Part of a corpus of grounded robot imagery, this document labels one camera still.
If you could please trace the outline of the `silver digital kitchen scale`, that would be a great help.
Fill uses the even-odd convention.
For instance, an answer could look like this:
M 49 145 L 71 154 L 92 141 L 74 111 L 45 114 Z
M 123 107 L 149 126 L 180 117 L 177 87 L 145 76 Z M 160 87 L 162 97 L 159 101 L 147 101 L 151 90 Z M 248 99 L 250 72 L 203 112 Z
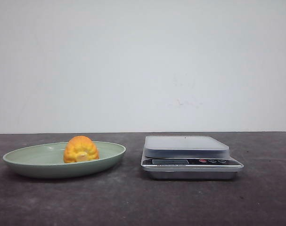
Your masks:
M 209 136 L 147 136 L 141 166 L 154 179 L 228 180 L 244 165 Z

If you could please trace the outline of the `yellow corn cob piece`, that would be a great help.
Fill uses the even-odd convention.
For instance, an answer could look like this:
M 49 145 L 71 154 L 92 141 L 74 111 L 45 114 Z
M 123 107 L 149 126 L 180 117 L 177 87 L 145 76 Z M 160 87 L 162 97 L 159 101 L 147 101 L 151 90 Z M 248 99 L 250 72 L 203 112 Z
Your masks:
M 75 163 L 99 159 L 96 144 L 86 136 L 75 136 L 65 146 L 64 163 Z

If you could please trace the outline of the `green oval plate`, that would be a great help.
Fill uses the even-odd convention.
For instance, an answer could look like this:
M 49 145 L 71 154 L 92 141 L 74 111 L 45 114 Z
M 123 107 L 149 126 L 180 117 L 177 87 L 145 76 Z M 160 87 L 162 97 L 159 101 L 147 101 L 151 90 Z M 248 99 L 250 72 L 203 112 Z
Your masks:
M 121 144 L 96 141 L 99 159 L 65 163 L 64 150 L 67 142 L 24 147 L 3 156 L 4 162 L 13 172 L 30 178 L 73 178 L 107 170 L 118 164 L 126 147 Z

